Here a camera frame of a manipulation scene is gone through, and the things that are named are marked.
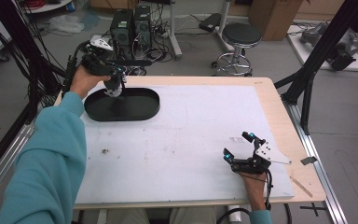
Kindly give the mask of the white round table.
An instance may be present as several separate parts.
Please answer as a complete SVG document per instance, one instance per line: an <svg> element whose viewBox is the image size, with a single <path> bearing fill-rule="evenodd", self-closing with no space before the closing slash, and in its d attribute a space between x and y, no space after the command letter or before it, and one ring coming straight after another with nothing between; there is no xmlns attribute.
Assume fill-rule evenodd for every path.
<svg viewBox="0 0 358 224"><path fill-rule="evenodd" d="M76 9L73 0L24 0L21 3L21 8L31 14L48 12L62 7L69 12Z"/></svg>

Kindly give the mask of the person's left leg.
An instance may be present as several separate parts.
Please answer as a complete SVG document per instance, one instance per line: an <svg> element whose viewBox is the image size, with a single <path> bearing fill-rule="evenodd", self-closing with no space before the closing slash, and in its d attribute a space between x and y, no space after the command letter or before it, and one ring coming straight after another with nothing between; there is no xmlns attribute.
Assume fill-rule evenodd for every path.
<svg viewBox="0 0 358 224"><path fill-rule="evenodd" d="M142 208L109 209L107 224L150 224L147 213Z"/></svg>

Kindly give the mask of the black T-shaped stand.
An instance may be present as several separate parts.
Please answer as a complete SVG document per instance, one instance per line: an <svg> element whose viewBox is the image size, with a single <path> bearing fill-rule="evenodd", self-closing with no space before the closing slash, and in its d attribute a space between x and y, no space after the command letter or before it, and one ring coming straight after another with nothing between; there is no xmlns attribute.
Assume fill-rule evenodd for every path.
<svg viewBox="0 0 358 224"><path fill-rule="evenodd" d="M108 64L112 66L112 68L111 68L111 70L113 72L112 76L114 76L115 75L115 67L117 65L126 66L127 67L126 75L127 75L133 67L147 67L147 66L150 66L152 64L152 62L149 60L123 60L123 61L113 60L113 61L109 62Z"/></svg>

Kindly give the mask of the black oval tray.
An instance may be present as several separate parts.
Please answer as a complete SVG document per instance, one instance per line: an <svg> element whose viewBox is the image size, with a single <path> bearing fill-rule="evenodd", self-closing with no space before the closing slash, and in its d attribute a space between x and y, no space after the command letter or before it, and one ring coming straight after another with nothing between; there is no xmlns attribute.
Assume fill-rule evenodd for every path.
<svg viewBox="0 0 358 224"><path fill-rule="evenodd" d="M118 97L98 90L86 98L84 106L88 116L96 121L136 121L156 116L160 101L151 89L127 88Z"/></svg>

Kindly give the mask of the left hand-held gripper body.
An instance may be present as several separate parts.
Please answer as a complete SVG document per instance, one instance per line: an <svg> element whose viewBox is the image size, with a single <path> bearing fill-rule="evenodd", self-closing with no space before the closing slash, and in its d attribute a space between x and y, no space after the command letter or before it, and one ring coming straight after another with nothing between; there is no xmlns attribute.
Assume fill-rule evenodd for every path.
<svg viewBox="0 0 358 224"><path fill-rule="evenodd" d="M108 43L108 38L94 35L86 44L81 64L95 76L118 76L121 68L109 60L114 48Z"/></svg>

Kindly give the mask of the white cylinder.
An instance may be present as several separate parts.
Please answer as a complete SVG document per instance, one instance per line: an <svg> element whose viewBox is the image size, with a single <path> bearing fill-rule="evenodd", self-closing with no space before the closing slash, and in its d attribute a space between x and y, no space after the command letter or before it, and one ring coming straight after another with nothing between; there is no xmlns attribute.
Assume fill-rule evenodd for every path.
<svg viewBox="0 0 358 224"><path fill-rule="evenodd" d="M229 212L228 215L228 223L229 224L241 224L241 212L239 211L238 205L229 205L227 210Z"/></svg>

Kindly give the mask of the person's left hand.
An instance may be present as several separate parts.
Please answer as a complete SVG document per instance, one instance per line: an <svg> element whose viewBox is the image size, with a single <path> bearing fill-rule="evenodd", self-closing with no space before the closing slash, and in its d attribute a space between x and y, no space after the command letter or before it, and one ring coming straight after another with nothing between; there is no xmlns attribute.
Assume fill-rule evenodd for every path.
<svg viewBox="0 0 358 224"><path fill-rule="evenodd" d="M70 91L76 93L81 99L84 99L89 91L99 82L110 79L110 76L94 76L84 66L79 65L74 74Z"/></svg>

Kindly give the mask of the white foam mat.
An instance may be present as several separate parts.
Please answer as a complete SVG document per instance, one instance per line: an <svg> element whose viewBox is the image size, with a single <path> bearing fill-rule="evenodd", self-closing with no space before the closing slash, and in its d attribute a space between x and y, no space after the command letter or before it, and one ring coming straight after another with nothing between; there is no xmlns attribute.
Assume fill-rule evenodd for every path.
<svg viewBox="0 0 358 224"><path fill-rule="evenodd" d="M142 121L98 122L82 116L87 169L78 204L179 203L241 199L241 178L224 160L254 147L254 133L275 139L251 86L156 86L159 112Z"/></svg>

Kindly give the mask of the black round stool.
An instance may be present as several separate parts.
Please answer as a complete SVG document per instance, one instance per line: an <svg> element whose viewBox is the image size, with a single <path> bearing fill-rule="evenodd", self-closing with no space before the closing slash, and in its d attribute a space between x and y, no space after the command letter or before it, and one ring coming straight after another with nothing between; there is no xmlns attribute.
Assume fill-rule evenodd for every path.
<svg viewBox="0 0 358 224"><path fill-rule="evenodd" d="M233 50L221 54L212 62L212 68L216 69L215 75L250 77L253 68L245 51L256 47L261 42L261 33L250 24L232 22L223 29L222 40Z"/></svg>

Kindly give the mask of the flat black box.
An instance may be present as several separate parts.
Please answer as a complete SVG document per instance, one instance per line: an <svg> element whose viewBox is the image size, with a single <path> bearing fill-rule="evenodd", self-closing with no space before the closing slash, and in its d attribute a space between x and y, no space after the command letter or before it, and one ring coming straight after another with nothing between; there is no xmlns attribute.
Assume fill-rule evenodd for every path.
<svg viewBox="0 0 358 224"><path fill-rule="evenodd" d="M199 24L199 28L206 32L212 32L217 25L220 24L221 20L221 14L220 13L214 13L211 14L208 18L201 21Z"/></svg>

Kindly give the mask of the white stand leg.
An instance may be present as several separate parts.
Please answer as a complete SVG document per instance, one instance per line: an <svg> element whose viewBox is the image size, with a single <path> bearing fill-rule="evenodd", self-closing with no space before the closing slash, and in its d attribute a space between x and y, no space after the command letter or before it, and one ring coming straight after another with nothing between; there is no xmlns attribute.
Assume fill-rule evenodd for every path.
<svg viewBox="0 0 358 224"><path fill-rule="evenodd" d="M170 6L170 29L169 32L169 39L171 41L172 50L173 50L173 56L175 60L179 60L183 53L180 49L179 43L177 41L176 35L175 35L175 0L169 0L169 6Z"/></svg>
<svg viewBox="0 0 358 224"><path fill-rule="evenodd" d="M232 52L234 50L234 48L232 46L230 46L228 43L226 43L223 39L223 30L226 26L227 14L229 11L230 2L231 2L231 0L223 0L220 23L219 23L219 26L215 28L219 39L221 40L222 44L224 45L226 51L228 51L228 52Z"/></svg>

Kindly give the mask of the brown cardboard box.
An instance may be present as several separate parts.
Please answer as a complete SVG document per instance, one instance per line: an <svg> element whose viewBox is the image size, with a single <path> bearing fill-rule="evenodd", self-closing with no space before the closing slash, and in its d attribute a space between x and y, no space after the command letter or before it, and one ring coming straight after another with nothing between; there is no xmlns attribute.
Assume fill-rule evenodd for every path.
<svg viewBox="0 0 358 224"><path fill-rule="evenodd" d="M264 41L282 41L304 0L253 0L249 22Z"/></svg>

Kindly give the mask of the person's right hand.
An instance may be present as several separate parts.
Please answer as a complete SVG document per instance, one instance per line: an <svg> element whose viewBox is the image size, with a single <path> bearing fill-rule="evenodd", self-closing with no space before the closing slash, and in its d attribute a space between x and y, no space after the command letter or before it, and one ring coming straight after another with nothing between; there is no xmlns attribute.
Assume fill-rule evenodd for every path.
<svg viewBox="0 0 358 224"><path fill-rule="evenodd" d="M267 175L240 173L240 177L243 180L246 195L252 210L266 210L266 205L264 202L264 187L267 180Z"/></svg>

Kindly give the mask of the person's leg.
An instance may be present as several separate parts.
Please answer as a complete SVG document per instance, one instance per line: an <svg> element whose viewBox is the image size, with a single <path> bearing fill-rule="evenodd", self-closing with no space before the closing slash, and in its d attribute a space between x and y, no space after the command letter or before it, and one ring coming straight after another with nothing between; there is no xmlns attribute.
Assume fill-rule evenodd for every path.
<svg viewBox="0 0 358 224"><path fill-rule="evenodd" d="M150 224L147 213L142 208L109 209L107 224Z"/></svg>
<svg viewBox="0 0 358 224"><path fill-rule="evenodd" d="M216 213L213 207L173 208L169 224L215 224Z"/></svg>

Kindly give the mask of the aluminium rail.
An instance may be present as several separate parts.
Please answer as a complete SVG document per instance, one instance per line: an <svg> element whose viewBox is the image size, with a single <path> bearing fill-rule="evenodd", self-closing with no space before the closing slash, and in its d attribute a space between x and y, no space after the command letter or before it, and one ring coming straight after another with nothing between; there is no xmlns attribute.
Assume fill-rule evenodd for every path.
<svg viewBox="0 0 358 224"><path fill-rule="evenodd" d="M303 130L300 125L301 113L296 105L283 104L286 111L294 124L299 139L305 148L305 151L309 157L314 157L316 161L312 164L319 181L324 189L325 193L325 206L334 224L348 224L345 214L337 199L336 193L328 179L327 173L324 169L323 163L319 157L316 146L314 145L312 138L309 134Z"/></svg>
<svg viewBox="0 0 358 224"><path fill-rule="evenodd" d="M0 156L0 185L7 175L17 155L34 132L34 124L24 124L4 146L4 152Z"/></svg>

